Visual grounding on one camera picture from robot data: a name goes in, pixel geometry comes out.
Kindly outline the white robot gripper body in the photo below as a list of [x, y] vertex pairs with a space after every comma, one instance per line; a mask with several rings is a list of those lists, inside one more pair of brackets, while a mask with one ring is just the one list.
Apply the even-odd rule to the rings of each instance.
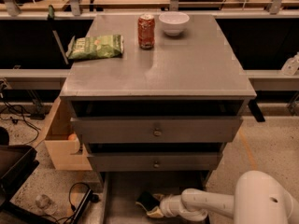
[[160, 201], [160, 209], [165, 217], [184, 217], [185, 207], [179, 195], [166, 195]]

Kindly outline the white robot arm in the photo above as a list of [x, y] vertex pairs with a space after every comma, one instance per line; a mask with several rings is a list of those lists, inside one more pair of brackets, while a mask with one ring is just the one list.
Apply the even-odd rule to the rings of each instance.
[[234, 224], [299, 224], [299, 202], [272, 176], [248, 171], [239, 177], [233, 195], [185, 189], [179, 195], [151, 195], [148, 217], [182, 217], [200, 222], [212, 211]]

